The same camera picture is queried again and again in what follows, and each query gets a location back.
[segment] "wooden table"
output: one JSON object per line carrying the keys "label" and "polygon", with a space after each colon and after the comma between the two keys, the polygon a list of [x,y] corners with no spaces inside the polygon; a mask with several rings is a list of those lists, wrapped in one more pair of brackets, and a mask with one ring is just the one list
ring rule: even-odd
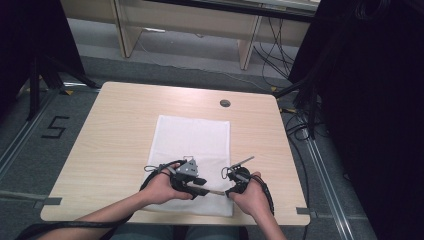
{"label": "wooden table", "polygon": [[[231,102],[222,107],[220,101]],[[251,172],[269,186],[280,225],[306,225],[305,200],[284,125],[271,95],[108,82],[97,97],[49,197],[46,221],[74,220],[138,191],[159,115],[230,121],[231,162],[249,156]],[[137,211],[130,222],[254,225],[235,206],[233,217]]]}

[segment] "hand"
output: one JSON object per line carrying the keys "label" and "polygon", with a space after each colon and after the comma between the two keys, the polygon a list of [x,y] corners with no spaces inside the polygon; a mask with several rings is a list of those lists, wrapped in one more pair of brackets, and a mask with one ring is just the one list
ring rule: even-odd
{"label": "hand", "polygon": [[[171,165],[172,168],[178,167],[178,164]],[[188,200],[192,196],[189,193],[179,192],[172,188],[171,182],[169,181],[169,170],[163,169],[163,173],[159,173],[141,192],[148,199],[149,204],[162,204],[171,199]]]}
{"label": "hand", "polygon": [[[260,177],[261,173],[255,172],[253,175]],[[262,191],[261,185],[254,179],[250,180],[242,194],[231,192],[229,196],[244,213],[253,218],[268,212],[271,214],[265,193]]]}

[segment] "white cloth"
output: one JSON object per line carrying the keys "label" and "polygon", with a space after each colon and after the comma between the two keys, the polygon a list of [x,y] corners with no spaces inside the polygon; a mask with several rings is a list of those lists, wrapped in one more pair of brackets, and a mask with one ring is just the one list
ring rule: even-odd
{"label": "white cloth", "polygon": [[[222,179],[221,170],[230,166],[230,122],[159,116],[148,165],[159,166],[184,156],[196,160],[202,187],[225,191],[232,184]],[[207,216],[232,216],[233,203],[226,196],[207,194],[194,200],[171,200],[144,208],[150,211],[179,212]]]}

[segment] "forearm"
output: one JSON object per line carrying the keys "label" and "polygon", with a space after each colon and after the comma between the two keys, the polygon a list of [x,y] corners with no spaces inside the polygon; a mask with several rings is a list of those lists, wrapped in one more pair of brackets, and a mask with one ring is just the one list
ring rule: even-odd
{"label": "forearm", "polygon": [[286,240],[284,233],[281,231],[271,212],[257,213],[252,216],[267,240]]}
{"label": "forearm", "polygon": [[[143,192],[138,192],[112,205],[90,213],[76,221],[116,222],[149,204]],[[110,228],[62,228],[51,231],[40,239],[98,239]]]}

